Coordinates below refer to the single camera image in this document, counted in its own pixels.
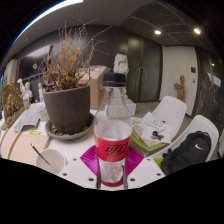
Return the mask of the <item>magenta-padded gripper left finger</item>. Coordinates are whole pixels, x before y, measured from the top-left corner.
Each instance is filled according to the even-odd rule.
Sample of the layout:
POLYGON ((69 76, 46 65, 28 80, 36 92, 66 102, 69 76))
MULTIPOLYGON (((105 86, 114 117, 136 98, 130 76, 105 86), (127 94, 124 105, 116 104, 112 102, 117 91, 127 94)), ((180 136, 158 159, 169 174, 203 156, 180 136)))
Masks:
POLYGON ((90 147, 80 157, 73 157, 59 176, 84 188, 99 189, 100 168, 95 147, 90 147))

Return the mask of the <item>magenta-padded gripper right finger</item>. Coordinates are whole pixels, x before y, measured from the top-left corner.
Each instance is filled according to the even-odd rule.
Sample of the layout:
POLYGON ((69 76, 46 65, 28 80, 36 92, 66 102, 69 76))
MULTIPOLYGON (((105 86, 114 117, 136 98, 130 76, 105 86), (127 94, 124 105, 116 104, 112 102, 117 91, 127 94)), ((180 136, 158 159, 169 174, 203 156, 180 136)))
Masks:
POLYGON ((134 148, 128 148, 124 164, 124 188, 135 189, 148 185, 163 178, 161 171, 153 158, 143 157, 134 148))

